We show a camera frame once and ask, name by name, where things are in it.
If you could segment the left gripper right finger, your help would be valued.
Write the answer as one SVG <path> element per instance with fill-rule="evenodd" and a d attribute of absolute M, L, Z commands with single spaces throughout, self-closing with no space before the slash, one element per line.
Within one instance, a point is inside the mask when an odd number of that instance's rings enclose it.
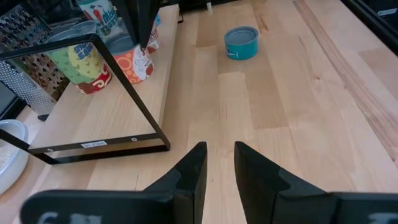
<path fill-rule="evenodd" d="M 398 224 L 398 194 L 326 192 L 247 144 L 234 144 L 247 224 Z"/>

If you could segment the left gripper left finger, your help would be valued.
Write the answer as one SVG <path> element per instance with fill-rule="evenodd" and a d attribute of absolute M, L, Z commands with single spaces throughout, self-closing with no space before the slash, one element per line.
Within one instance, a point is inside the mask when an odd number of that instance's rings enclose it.
<path fill-rule="evenodd" d="M 198 142 L 142 191 L 46 190 L 29 197 L 21 224 L 201 224 L 207 145 Z"/>

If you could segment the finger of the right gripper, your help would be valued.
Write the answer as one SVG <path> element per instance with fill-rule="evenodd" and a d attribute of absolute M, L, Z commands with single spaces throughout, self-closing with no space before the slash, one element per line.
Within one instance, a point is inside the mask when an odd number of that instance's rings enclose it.
<path fill-rule="evenodd" d="M 112 0 L 135 44 L 139 43 L 139 14 L 136 0 Z"/>
<path fill-rule="evenodd" d="M 160 0 L 135 0 L 136 2 L 136 31 L 137 42 L 141 47 L 147 47 L 155 17 L 160 8 Z"/>

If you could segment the white and orange saucy can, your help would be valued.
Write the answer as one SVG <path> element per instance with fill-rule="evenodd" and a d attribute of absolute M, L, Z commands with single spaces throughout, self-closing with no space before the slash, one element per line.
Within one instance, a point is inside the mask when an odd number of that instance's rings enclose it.
<path fill-rule="evenodd" d="M 131 84 L 143 82 L 154 71 L 146 48 L 135 44 L 129 34 L 118 34 L 106 41 L 106 47 Z"/>

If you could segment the green and yellow can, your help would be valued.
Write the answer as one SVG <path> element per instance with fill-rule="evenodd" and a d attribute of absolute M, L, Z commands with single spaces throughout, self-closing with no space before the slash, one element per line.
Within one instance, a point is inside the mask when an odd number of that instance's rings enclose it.
<path fill-rule="evenodd" d="M 50 50 L 47 55 L 83 94 L 102 90 L 113 77 L 91 42 Z"/>

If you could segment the short teal tuna can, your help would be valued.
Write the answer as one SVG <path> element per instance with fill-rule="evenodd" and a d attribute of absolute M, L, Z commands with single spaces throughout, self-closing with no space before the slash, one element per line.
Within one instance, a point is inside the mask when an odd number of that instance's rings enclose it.
<path fill-rule="evenodd" d="M 258 52 L 259 31 L 251 26 L 235 27 L 224 35 L 226 54 L 233 60 L 247 60 Z"/>

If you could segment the white mixed vegetables can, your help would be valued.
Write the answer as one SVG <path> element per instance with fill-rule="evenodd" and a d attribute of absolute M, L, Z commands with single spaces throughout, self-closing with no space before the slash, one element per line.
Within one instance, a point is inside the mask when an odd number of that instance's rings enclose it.
<path fill-rule="evenodd" d="M 95 23 L 103 42 L 123 32 L 119 16 L 110 0 L 76 0 L 88 20 Z"/>

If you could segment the white bowl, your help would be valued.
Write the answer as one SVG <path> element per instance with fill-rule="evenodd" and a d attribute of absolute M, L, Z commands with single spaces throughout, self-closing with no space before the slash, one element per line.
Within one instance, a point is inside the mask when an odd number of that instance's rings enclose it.
<path fill-rule="evenodd" d="M 25 124 L 15 119 L 0 121 L 0 129 L 27 142 L 29 131 Z M 28 160 L 28 153 L 0 139 L 0 195 L 21 176 Z"/>

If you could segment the metal box grater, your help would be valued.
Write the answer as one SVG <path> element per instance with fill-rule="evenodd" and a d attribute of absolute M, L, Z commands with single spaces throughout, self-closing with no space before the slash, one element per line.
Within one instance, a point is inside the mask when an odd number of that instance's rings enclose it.
<path fill-rule="evenodd" d="M 0 54 L 44 44 L 51 36 L 28 0 L 0 0 Z M 45 53 L 0 60 L 0 82 L 39 116 L 52 112 L 69 84 Z"/>

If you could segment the black drawer cabinet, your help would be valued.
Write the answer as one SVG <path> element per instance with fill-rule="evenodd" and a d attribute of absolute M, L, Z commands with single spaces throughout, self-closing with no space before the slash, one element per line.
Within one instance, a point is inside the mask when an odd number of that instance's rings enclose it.
<path fill-rule="evenodd" d="M 398 26 L 398 0 L 362 0 L 386 22 Z"/>

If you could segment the black table rig frame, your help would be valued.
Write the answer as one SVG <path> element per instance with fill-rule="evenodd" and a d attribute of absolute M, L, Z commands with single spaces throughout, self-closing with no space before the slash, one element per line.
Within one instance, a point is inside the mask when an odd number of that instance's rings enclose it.
<path fill-rule="evenodd" d="M 340 1 L 398 57 L 398 26 L 386 22 L 362 0 Z"/>

